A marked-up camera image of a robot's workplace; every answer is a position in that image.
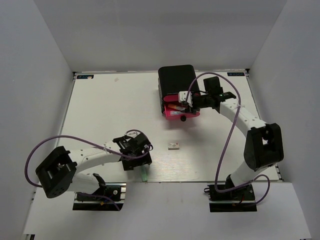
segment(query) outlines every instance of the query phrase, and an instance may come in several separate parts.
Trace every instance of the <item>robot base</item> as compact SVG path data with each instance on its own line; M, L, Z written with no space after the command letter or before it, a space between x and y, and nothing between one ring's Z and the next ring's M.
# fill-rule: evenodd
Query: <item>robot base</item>
M218 184L219 190L224 190L224 184ZM252 185L230 192L219 193L215 185L208 185L204 192L209 194L209 207L211 213L223 212L256 212L255 193Z
M111 198L121 210L124 205L126 195L126 184L117 185L106 183L104 188L100 187L93 193L94 195L106 196ZM91 197L76 194L72 210L81 211L118 211L115 205L104 198Z

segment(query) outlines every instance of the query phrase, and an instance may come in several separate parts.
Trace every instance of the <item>white wall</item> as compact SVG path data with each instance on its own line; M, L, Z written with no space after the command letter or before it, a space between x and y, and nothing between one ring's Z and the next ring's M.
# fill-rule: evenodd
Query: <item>white wall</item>
M261 116L281 126L285 159L312 239L320 239L320 3L288 0L250 71Z
M72 72L32 0L0 4L0 238L20 239L34 187L24 178L31 149L59 133ZM30 165L47 155L39 150Z
M286 0L35 0L71 70L250 68Z

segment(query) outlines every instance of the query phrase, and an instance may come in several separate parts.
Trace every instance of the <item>black mounting bracket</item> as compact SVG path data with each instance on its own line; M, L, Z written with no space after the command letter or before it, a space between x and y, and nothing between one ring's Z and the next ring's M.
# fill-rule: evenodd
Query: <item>black mounting bracket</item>
M69 157L65 147L56 147L35 169L48 199L60 196L69 188L77 163Z
M226 189L225 184L218 184L218 190ZM223 212L256 212L255 193L252 185L247 185L234 191L220 193L215 190L215 185L208 185L204 189L209 194L210 213Z
M106 196L113 200L116 205L121 210L124 202L121 199L122 194L122 187L121 185L117 184L105 184L103 186L103 183L101 183L101 186L92 193L93 195L98 196ZM73 203L72 210L82 210L82 211L118 211L118 209L115 207L113 203L108 201L105 198L102 197L93 197L93 196L87 196L82 194L76 195L76 201Z
M254 171L282 161L284 148L280 126L272 123L249 130L246 134L243 155L246 164Z
M224 92L223 88L220 86L219 77L209 77L203 80L205 92L207 94L199 94L194 92L192 94L192 109L190 112L199 111L203 108L212 108L220 113L220 103L227 99L235 99L236 96L228 91Z
M150 146L150 141L144 134L139 134L136 137L131 136L122 136L113 139L113 142L118 144L120 147L120 152L125 155L129 155L132 157L141 156L146 151L149 151L148 146ZM152 159L150 153L146 154L144 157L138 159L127 159L125 157L121 157L120 161L122 161L122 166L124 171L133 170L135 167L142 165L150 165L152 163Z

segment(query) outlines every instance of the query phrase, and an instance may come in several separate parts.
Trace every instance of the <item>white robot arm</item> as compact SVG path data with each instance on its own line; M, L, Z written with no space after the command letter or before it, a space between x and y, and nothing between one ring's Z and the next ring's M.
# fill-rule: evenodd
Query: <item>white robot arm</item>
M55 198L66 191L92 194L105 185L96 173L81 173L86 169L122 161L125 171L145 164L150 165L151 143L141 132L135 137L124 135L101 146L79 150L56 147L36 168L41 186L48 198Z
M284 158L281 129L276 123L268 124L252 115L244 106L239 106L234 94L223 92L217 76L204 79L203 82L206 94L194 92L187 97L187 91L179 92L179 102L185 104L186 113L196 113L201 108L210 107L233 122L240 107L235 126L246 137L245 161L227 177L227 189L252 181L266 168Z

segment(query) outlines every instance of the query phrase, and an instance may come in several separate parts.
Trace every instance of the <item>blue label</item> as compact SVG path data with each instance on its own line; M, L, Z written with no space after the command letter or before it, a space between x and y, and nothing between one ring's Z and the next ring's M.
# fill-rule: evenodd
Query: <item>blue label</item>
M244 76L245 75L244 72L227 72L226 74L228 74L229 77L238 77L238 76Z
M78 75L76 76L76 79L93 79L94 78L94 75Z

